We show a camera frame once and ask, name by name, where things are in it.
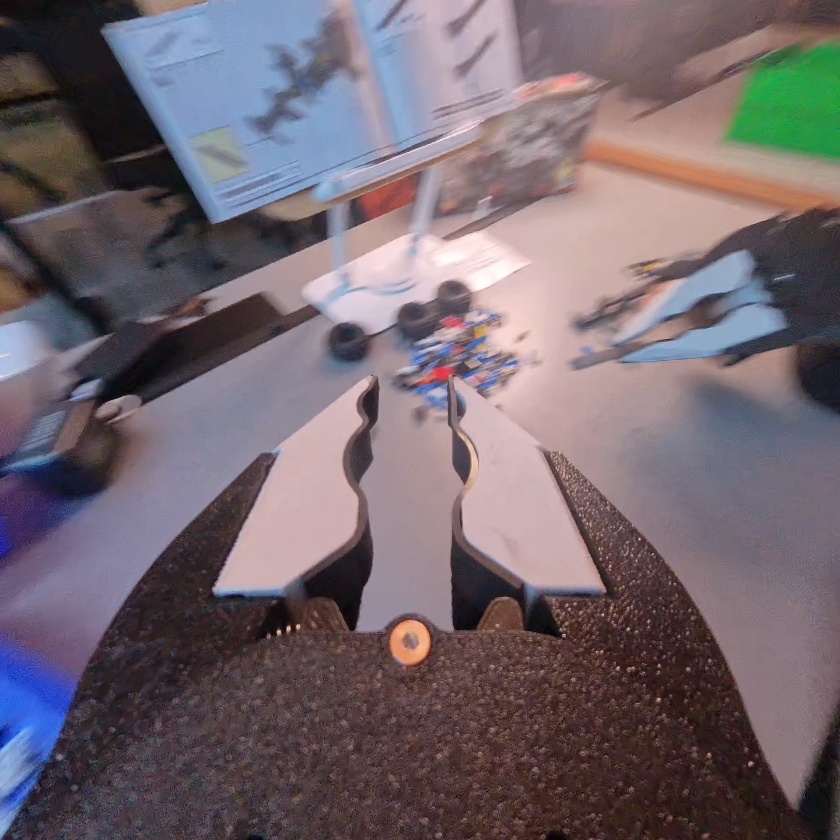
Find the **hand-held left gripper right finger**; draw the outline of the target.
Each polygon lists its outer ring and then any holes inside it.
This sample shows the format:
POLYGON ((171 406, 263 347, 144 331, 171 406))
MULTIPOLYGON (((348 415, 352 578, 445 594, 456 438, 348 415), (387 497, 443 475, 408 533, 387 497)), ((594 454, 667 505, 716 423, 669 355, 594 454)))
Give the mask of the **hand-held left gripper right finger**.
POLYGON ((526 430, 462 379, 449 380, 453 619, 479 621, 512 599, 535 621, 541 599, 605 597, 591 541, 551 464, 526 430))

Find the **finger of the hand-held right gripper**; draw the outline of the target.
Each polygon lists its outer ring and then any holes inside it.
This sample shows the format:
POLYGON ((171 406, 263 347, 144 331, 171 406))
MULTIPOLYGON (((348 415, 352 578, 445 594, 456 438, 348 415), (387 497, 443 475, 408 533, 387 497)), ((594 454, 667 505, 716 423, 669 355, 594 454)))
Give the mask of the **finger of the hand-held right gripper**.
POLYGON ((745 305, 730 310, 710 327, 694 328, 672 339, 620 344, 619 360, 626 364, 690 361, 722 356, 746 342, 787 329, 782 312, 770 305, 745 305))
POLYGON ((681 279, 662 284, 661 290, 649 294, 623 323, 617 336, 640 337, 710 298, 719 301, 724 312, 749 303, 764 303, 764 290, 755 276, 755 261, 748 250, 729 253, 681 279))

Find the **white sticker sheet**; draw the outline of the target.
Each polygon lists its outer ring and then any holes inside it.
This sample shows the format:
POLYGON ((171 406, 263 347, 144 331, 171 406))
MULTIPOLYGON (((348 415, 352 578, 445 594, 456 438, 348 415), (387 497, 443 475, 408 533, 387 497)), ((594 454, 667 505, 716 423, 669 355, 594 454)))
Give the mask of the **white sticker sheet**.
POLYGON ((451 243, 455 273, 473 291, 483 291, 531 265, 517 249, 485 232, 468 234, 451 243))

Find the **black office chair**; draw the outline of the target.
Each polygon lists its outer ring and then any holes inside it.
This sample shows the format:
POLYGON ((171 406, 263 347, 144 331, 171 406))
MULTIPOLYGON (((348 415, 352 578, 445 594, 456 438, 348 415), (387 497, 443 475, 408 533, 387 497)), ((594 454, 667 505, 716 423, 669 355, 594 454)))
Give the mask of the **black office chair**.
POLYGON ((150 267, 160 269, 173 257, 165 251, 177 238, 192 232, 193 248, 212 271, 226 267, 211 242, 211 223, 168 148, 160 143, 104 162, 111 184, 123 192, 139 193, 148 204, 161 206, 175 199, 179 209, 168 217, 162 231, 144 248, 150 267))

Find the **grey desk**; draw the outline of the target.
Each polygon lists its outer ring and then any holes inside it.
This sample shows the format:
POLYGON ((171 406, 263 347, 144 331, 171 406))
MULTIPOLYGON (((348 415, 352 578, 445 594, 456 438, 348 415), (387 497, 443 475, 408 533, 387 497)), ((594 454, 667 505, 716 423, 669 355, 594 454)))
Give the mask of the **grey desk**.
POLYGON ((567 318, 754 211, 590 171, 490 233, 490 289, 538 362, 493 400, 548 450, 607 596, 547 633, 447 631, 462 489, 393 339, 329 361, 312 318, 123 426, 111 487, 2 569, 2 629, 80 679, 8 838, 811 838, 838 707, 838 417, 791 352, 573 373, 567 318), (368 376, 373 573, 357 632, 288 634, 209 590, 270 451, 368 376))

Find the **blue storage bin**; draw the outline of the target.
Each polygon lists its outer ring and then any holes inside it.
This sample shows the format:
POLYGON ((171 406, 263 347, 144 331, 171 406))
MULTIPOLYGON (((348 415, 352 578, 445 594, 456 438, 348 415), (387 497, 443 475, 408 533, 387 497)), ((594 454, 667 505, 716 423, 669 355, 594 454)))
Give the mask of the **blue storage bin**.
POLYGON ((56 745, 76 687, 39 654, 1 638, 1 834, 56 745))

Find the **white book stand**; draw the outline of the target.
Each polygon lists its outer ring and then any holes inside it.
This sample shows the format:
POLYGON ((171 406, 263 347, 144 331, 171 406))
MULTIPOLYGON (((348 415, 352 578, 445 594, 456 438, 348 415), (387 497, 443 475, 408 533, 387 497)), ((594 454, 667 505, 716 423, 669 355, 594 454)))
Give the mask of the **white book stand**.
POLYGON ((481 141, 493 119, 468 123, 409 150, 328 175, 312 188, 312 202, 327 211, 332 268, 302 289, 303 300, 334 324, 354 322, 376 335, 396 325, 404 304, 429 302, 442 282, 461 280, 452 256, 454 240, 444 241, 428 229, 443 164, 481 141), (346 233, 351 199, 413 174, 420 178, 408 232, 350 259, 346 233))

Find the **green storage bin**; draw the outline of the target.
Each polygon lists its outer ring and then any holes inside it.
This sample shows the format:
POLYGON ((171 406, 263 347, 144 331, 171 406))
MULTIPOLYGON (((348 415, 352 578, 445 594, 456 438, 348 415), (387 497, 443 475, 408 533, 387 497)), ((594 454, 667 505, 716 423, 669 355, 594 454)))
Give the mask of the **green storage bin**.
POLYGON ((749 68, 727 141, 839 159, 839 42, 796 43, 749 68))

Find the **toy truck box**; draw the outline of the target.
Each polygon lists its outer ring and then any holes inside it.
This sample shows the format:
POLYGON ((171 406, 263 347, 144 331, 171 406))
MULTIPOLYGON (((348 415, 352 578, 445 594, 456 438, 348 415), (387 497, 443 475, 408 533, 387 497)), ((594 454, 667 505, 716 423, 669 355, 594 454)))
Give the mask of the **toy truck box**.
POLYGON ((480 217, 568 192, 605 88, 585 73, 522 86, 481 141, 443 164, 436 215, 480 217))

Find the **building instruction booklet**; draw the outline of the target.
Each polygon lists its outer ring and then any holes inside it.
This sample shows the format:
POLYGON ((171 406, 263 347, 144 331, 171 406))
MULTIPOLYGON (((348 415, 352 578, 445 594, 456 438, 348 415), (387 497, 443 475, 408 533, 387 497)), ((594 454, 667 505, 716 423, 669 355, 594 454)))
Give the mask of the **building instruction booklet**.
POLYGON ((503 112, 507 1, 205 2, 101 34, 220 223, 503 112))

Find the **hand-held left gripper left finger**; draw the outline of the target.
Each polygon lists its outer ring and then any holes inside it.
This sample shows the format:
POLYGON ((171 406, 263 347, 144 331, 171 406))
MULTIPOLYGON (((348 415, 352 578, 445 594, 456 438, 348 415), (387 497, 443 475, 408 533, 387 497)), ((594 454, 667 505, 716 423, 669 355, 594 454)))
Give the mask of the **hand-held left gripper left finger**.
POLYGON ((373 564, 361 479, 378 412, 379 381, 362 379, 280 443, 216 597, 325 597, 359 619, 373 564))

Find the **grey and black brick chassis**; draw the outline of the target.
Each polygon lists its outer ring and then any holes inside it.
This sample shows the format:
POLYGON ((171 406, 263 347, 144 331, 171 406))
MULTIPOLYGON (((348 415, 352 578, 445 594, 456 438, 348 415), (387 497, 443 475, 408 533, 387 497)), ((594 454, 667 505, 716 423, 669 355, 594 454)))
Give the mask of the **grey and black brick chassis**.
MULTIPOLYGON (((599 300, 592 310, 575 316, 571 326, 577 332, 594 330, 614 334, 638 309, 648 305, 649 299, 659 292, 660 287, 689 274, 696 267, 699 257, 699 254, 685 254, 672 259, 643 260, 627 266, 625 272, 633 279, 634 286, 620 295, 599 300)), ((582 371, 598 364, 622 361, 639 347, 640 344, 630 342, 617 346, 610 344, 598 351, 583 350, 570 362, 570 368, 582 371)))

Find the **pile of small building pieces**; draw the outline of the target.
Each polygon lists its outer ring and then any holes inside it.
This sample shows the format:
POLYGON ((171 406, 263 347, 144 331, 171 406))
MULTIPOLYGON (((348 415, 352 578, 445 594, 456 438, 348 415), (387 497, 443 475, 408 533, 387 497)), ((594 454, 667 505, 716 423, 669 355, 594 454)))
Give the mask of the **pile of small building pieces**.
POLYGON ((392 374, 392 383, 436 409, 445 406, 452 377, 481 396, 491 395, 522 367, 520 356, 502 349, 494 339, 504 321, 500 313, 485 309, 441 318, 434 332, 410 344, 408 362, 392 374))

